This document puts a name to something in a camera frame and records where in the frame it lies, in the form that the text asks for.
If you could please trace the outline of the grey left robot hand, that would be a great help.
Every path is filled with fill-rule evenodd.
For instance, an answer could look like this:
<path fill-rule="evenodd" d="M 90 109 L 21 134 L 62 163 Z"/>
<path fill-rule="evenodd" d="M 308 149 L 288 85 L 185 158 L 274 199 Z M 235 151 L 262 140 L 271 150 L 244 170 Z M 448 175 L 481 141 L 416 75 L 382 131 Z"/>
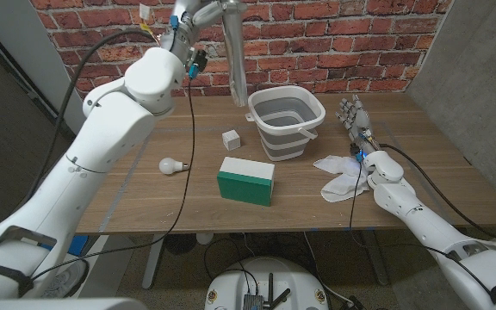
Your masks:
<path fill-rule="evenodd" d="M 244 65 L 242 15 L 247 4 L 239 0 L 176 1 L 171 15 L 178 18 L 178 32 L 186 35 L 187 46 L 193 46 L 200 32 L 222 21 L 226 57 L 229 67 Z"/>

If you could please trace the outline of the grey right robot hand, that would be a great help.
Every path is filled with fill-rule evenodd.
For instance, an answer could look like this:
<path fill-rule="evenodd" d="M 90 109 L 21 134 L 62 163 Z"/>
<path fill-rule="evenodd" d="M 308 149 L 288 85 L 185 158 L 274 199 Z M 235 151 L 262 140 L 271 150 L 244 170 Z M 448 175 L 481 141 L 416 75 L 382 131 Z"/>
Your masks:
<path fill-rule="evenodd" d="M 381 150 L 375 140 L 369 114 L 358 95 L 353 95 L 350 101 L 343 98 L 339 102 L 339 111 L 335 115 L 347 130 L 351 143 L 362 152 L 364 157 L 371 152 Z"/>

